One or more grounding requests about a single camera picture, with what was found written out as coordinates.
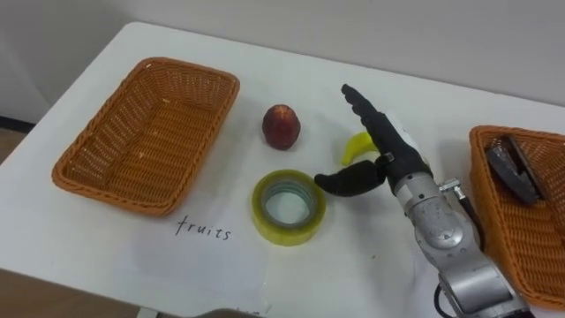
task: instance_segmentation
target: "basket rim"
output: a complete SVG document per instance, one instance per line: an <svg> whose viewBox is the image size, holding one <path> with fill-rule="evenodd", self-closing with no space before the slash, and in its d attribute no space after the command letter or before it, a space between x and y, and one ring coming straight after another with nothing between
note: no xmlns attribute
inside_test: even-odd
<svg viewBox="0 0 565 318"><path fill-rule="evenodd" d="M472 128L470 131L471 146L477 147L477 150L484 149L486 144L482 139L482 135L485 133L511 133L514 135L540 138L543 140L565 142L565 136L554 132L540 132L540 131L527 130L517 127L504 127L504 126L496 126L496 125L480 125ZM479 155L479 158L477 160L477 164L479 166L476 168L483 169L486 171L486 175L489 181L487 182L486 185L484 185L488 187L487 189L488 191L486 191L486 195L491 197L491 202L495 206L494 211L489 215L494 218L493 225L496 227L496 230L498 230L497 232L500 233L499 235L501 235L502 238L500 239L502 257L505 259L506 262L511 264L511 266L505 267L505 270L507 270L509 274L512 277L514 277L514 279L516 280L515 284L517 284L520 287L522 293L525 296L527 296L528 300L532 304L542 306L545 308L562 310L563 308L565 308L565 298L557 297L539 291L525 277L522 271L523 267L519 265L517 262L516 248L514 247L514 245L509 243L510 239L509 239L508 226L501 220L501 216L500 216L501 212L499 212L501 211L502 208L500 204L501 197L494 188L493 175L488 167L486 154L484 151L477 151L477 153Z"/></svg>
<svg viewBox="0 0 565 318"><path fill-rule="evenodd" d="M230 81L230 85L231 85L230 93L228 95L228 98L226 98L224 101L222 101L221 104L219 104L220 109L229 107L231 104L234 103L235 99L237 98L237 93L240 88L240 82L235 75L229 72L220 71L208 66L185 62L170 57L144 58L141 61L139 61L135 65L135 67L127 74L127 76L125 77L125 79L122 80L122 82L119 84L117 89L110 95L110 97L100 107L96 115L94 115L94 117L90 119L86 127L80 132L80 134L75 138L75 140L69 145L69 147L63 152L61 157L57 160L51 172L51 177L56 186L59 186L67 191L76 190L77 188L80 188L80 193L77 194L81 194L87 197L90 197L89 195L87 195L87 193L91 193L92 195L95 194L96 197L99 197L101 194L107 199L111 199L113 201L120 201L122 203L126 203L133 206L143 207L145 209L174 208L177 204L180 203L181 200L178 200L177 198L181 193L185 193L189 190L190 187L187 186L187 182L189 182L190 176L193 173L196 173L194 169L191 169L190 164L188 164L187 168L184 170L183 176L181 177L181 181L178 183L174 191L172 191L169 194L169 197L167 199L159 202L138 201L130 198L121 197L116 195L115 193L109 191L103 191L100 188L94 186L84 185L80 182L77 182L73 179L66 177L63 174L63 170L68 164L69 160L72 159L77 154L77 152L84 147L85 143L89 140L89 138L91 137L92 133L94 132L98 124L108 116L108 113L110 110L112 110L113 106L129 93L130 85L139 76L141 76L141 72L147 67L147 65L152 63L173 64L176 66L181 66L183 68L190 68L193 70L211 72ZM217 121L221 117L222 117L222 113L219 111L215 115L214 121ZM215 130L210 128L207 130L206 136L210 137L210 135L214 134L214 132ZM202 144L199 146L196 152L197 153L204 152L208 147L210 147L210 145Z"/></svg>

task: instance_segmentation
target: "cable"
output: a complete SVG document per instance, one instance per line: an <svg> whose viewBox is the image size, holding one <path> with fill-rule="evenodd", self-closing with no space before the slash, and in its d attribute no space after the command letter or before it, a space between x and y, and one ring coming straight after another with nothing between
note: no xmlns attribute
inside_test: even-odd
<svg viewBox="0 0 565 318"><path fill-rule="evenodd" d="M438 286L435 287L435 291L433 292L433 306L435 307L435 311L438 312L438 314L440 314L441 318L456 318L452 315L447 314L446 312L443 311L443 309L441 309L440 292L441 292L441 287L438 284Z"/></svg>
<svg viewBox="0 0 565 318"><path fill-rule="evenodd" d="M475 212L475 208L471 204L471 200L469 200L469 198L467 197L464 197L461 200L459 200L459 204L461 204L465 212L467 212L467 215L469 216L471 221L475 224L475 227L477 228L478 239L479 239L478 248L480 248L481 251L484 251L485 230L483 229L483 226L481 225L480 220L478 219L477 213Z"/></svg>

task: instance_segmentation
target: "white wall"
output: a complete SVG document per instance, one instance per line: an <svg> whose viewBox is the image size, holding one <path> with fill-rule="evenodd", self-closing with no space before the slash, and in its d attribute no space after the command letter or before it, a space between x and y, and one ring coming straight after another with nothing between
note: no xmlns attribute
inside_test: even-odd
<svg viewBox="0 0 565 318"><path fill-rule="evenodd" d="M36 123L49 110L49 103L7 43L0 30L0 115Z"/></svg>
<svg viewBox="0 0 565 318"><path fill-rule="evenodd" d="M0 30L49 104L142 20L565 105L564 14L562 0L3 0Z"/></svg>

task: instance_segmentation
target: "yellow tape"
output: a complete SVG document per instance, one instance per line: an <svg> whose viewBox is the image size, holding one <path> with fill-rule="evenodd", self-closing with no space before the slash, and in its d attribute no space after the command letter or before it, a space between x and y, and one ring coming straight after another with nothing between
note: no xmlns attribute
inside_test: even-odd
<svg viewBox="0 0 565 318"><path fill-rule="evenodd" d="M299 195L309 207L304 221L294 224L277 222L269 215L266 202L278 193ZM308 175L296 170L277 170L267 174L253 190L253 223L257 231L273 244L295 246L310 239L326 213L324 193Z"/></svg>

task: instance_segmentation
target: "floor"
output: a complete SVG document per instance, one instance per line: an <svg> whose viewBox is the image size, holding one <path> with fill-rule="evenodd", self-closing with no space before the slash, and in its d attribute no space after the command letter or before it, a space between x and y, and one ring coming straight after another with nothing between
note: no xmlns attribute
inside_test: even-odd
<svg viewBox="0 0 565 318"><path fill-rule="evenodd" d="M0 163L26 135L0 128ZM0 270L0 317L129 318L138 308Z"/></svg>

